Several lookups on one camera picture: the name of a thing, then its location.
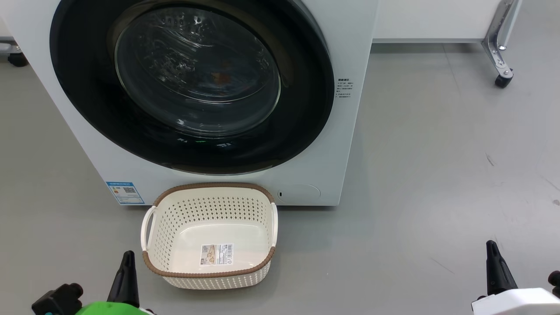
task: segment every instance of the basket handle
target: basket handle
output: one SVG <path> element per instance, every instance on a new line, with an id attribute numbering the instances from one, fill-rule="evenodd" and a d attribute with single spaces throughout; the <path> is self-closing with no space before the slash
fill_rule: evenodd
<path id="1" fill-rule="evenodd" d="M 276 238 L 278 237 L 278 209 L 276 208 L 276 203 L 272 202 L 272 225 L 273 225 L 273 234 L 272 234 L 272 246 L 276 247 Z"/>
<path id="2" fill-rule="evenodd" d="M 148 251 L 148 244 L 150 244 L 150 240 L 152 239 L 153 233 L 153 226 L 156 223 L 156 220 L 152 220 L 152 226 L 150 227 L 150 239 L 146 241 L 146 229 L 148 228 L 148 221 L 153 215 L 153 212 L 156 211 L 156 206 L 152 206 L 145 214 L 144 220 L 142 220 L 142 227 L 140 230 L 140 245 L 142 246 L 142 251 Z"/>

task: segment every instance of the white wall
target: white wall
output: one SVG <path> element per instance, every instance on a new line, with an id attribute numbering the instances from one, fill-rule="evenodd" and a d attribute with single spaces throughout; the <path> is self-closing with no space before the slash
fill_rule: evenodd
<path id="1" fill-rule="evenodd" d="M 6 28 L 4 21 L 0 18 L 0 37 L 11 37 L 10 32 Z"/>

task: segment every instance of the sticker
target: sticker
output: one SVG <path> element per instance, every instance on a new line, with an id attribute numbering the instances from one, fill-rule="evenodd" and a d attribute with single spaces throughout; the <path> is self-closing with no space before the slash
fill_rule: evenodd
<path id="1" fill-rule="evenodd" d="M 202 245 L 200 250 L 201 266 L 223 266 L 234 262 L 233 244 Z"/>
<path id="2" fill-rule="evenodd" d="M 115 195 L 116 200 L 121 205 L 143 205 L 144 200 L 136 190 L 133 183 L 127 182 L 106 182 L 109 189 Z"/>
<path id="3" fill-rule="evenodd" d="M 352 90 L 354 89 L 354 82 L 350 81 L 348 78 L 338 79 L 337 90 L 334 92 L 334 97 L 337 99 L 348 99 L 352 96 Z"/>

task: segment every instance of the black wheel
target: black wheel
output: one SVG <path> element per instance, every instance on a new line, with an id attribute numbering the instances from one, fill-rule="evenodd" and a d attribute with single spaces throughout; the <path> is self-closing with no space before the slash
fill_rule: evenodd
<path id="1" fill-rule="evenodd" d="M 8 56 L 8 61 L 16 67 L 25 67 L 29 64 L 27 58 L 25 58 L 24 54 L 21 53 L 10 54 L 10 56 Z"/>
<path id="2" fill-rule="evenodd" d="M 560 285 L 560 271 L 553 271 L 550 276 L 548 276 L 548 283 L 553 286 Z"/>
<path id="3" fill-rule="evenodd" d="M 513 78 L 514 77 L 504 78 L 504 77 L 498 76 L 494 83 L 496 84 L 497 87 L 501 87 L 502 89 L 505 89 L 506 86 L 508 86 L 510 84 L 510 82 Z"/>

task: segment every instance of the barcode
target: barcode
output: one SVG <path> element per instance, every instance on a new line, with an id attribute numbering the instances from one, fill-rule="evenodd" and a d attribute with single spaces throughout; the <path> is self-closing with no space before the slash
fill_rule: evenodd
<path id="1" fill-rule="evenodd" d="M 233 244 L 228 244 L 227 245 L 227 252 L 226 252 L 227 263 L 231 263 L 231 258 L 233 256 L 234 256 L 234 245 Z"/>

